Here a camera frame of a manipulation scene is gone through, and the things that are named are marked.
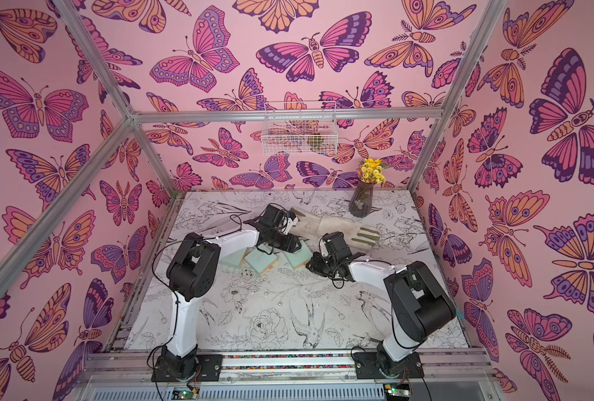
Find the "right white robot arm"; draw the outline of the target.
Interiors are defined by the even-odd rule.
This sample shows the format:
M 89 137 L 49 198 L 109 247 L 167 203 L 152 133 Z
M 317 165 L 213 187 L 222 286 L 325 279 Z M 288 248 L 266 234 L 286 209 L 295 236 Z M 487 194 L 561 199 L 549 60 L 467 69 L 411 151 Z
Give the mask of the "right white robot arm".
M 320 250 L 306 267 L 336 286 L 358 282 L 387 294 L 392 333 L 376 351 L 377 367 L 387 377 L 410 371 L 407 363 L 412 354 L 457 317 L 453 302 L 424 262 L 396 266 L 354 253 L 341 232 L 324 235 Z

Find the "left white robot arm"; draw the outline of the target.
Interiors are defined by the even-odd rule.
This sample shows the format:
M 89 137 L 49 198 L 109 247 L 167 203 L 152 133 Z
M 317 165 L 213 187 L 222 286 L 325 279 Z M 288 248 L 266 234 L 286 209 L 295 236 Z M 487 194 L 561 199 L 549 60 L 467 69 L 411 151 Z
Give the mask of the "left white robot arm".
M 199 376 L 198 316 L 202 298 L 213 287 L 222 259 L 262 245 L 273 251 L 296 252 L 301 249 L 300 239 L 290 230 L 297 222 L 295 212 L 270 204 L 259 216 L 241 220 L 234 231 L 210 237 L 191 232 L 176 242 L 179 248 L 168 264 L 165 282 L 173 297 L 169 339 L 148 355 L 155 384 Z

